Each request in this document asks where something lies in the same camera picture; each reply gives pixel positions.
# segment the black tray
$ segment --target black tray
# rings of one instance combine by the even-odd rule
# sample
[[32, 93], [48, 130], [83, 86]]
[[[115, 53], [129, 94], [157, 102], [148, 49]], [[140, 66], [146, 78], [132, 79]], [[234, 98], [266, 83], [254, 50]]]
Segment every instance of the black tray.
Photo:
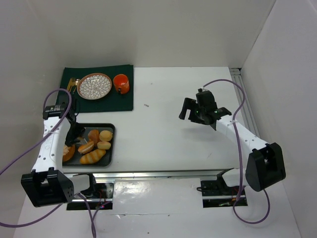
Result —
[[83, 137], [87, 141], [88, 141], [88, 133], [91, 130], [97, 129], [99, 132], [101, 132], [102, 130], [111, 131], [113, 133], [112, 140], [109, 141], [111, 143], [111, 147], [109, 150], [106, 151], [106, 154], [97, 163], [91, 164], [91, 165], [82, 165], [79, 162], [79, 160], [83, 155], [78, 152], [78, 147], [80, 145], [76, 144], [75, 145], [76, 150], [75, 150], [75, 154], [74, 154], [73, 158], [71, 158], [69, 161], [63, 162], [63, 167], [79, 167], [79, 166], [81, 166], [81, 167], [103, 167], [103, 166], [109, 165], [111, 162], [112, 151], [113, 151], [113, 146], [114, 146], [114, 135], [115, 135], [114, 125], [111, 123], [80, 123], [80, 124], [86, 128], [86, 131], [85, 131]]

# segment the patterned plate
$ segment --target patterned plate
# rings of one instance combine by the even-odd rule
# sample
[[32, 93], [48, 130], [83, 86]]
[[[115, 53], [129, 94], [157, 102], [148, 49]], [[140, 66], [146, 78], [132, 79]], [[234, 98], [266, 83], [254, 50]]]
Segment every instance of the patterned plate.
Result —
[[78, 85], [79, 96], [88, 100], [96, 100], [104, 97], [112, 87], [111, 79], [103, 73], [91, 73], [83, 77]]

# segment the wall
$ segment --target wall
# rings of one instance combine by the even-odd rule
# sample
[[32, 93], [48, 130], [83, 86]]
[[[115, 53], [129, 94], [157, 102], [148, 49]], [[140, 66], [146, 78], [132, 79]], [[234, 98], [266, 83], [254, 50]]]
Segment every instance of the wall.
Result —
[[316, 0], [277, 0], [243, 68], [261, 136], [281, 144], [303, 238], [317, 236]]
[[30, 0], [69, 67], [241, 67], [275, 0]]
[[[42, 103], [58, 87], [62, 62], [25, 0], [3, 0], [0, 7], [0, 168], [42, 136]], [[36, 151], [0, 177], [0, 221], [16, 224], [24, 202], [21, 175], [30, 172]], [[2, 238], [14, 229], [0, 227]]]

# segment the bread roll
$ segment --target bread roll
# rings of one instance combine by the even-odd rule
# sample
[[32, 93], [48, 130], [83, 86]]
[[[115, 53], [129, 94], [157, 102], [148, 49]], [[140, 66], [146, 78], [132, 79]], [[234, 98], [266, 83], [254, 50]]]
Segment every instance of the bread roll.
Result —
[[99, 140], [99, 131], [98, 130], [89, 131], [88, 138], [89, 138], [89, 140], [94, 142], [95, 146], [97, 146], [97, 143], [100, 141]]
[[100, 141], [100, 142], [98, 142], [97, 146], [98, 146], [98, 149], [108, 150], [108, 149], [110, 149], [111, 144], [107, 141]]
[[95, 144], [93, 141], [88, 141], [88, 143], [86, 145], [79, 146], [78, 152], [81, 154], [86, 154], [86, 153], [92, 151], [94, 146], [95, 146]]
[[111, 141], [112, 139], [112, 132], [108, 131], [108, 130], [103, 130], [102, 132], [100, 132], [99, 134], [99, 139], [101, 141]]
[[80, 158], [82, 165], [89, 165], [98, 162], [106, 154], [105, 150], [94, 150]]
[[70, 160], [74, 156], [74, 154], [75, 154], [75, 145], [72, 145], [71, 147], [64, 145], [63, 162]]

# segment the green placemat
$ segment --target green placemat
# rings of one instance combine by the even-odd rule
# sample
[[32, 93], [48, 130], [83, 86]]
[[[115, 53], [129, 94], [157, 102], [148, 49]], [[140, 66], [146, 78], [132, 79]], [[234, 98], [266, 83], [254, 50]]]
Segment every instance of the green placemat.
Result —
[[[60, 88], [67, 88], [70, 78], [82, 79], [91, 73], [103, 73], [112, 81], [110, 92], [103, 98], [97, 100], [86, 100], [80, 97], [77, 90], [73, 97], [78, 100], [76, 112], [78, 113], [96, 113], [96, 112], [117, 112], [117, 111], [132, 111], [133, 110], [133, 65], [119, 65], [96, 68], [65, 68], [60, 82]], [[116, 92], [113, 85], [113, 78], [118, 74], [128, 76], [130, 90], [126, 94], [120, 95]], [[65, 97], [63, 92], [59, 92], [56, 103], [60, 104]]]

